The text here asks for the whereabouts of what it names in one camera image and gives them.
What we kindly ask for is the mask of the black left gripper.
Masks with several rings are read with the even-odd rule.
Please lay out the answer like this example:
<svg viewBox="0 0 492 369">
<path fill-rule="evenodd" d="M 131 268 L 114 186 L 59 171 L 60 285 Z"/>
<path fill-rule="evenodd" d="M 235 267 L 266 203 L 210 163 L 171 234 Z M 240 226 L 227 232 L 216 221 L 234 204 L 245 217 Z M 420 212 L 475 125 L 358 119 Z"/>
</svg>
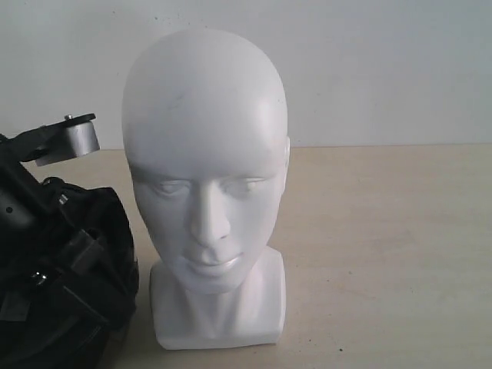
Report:
<svg viewBox="0 0 492 369">
<path fill-rule="evenodd" d="M 85 189 L 57 177 L 37 180 L 25 168 L 99 150 L 95 114 L 71 116 L 1 137 L 1 287 L 46 294 L 62 311 L 108 324 L 102 295 L 107 252 L 101 219 L 105 189 Z"/>
</svg>

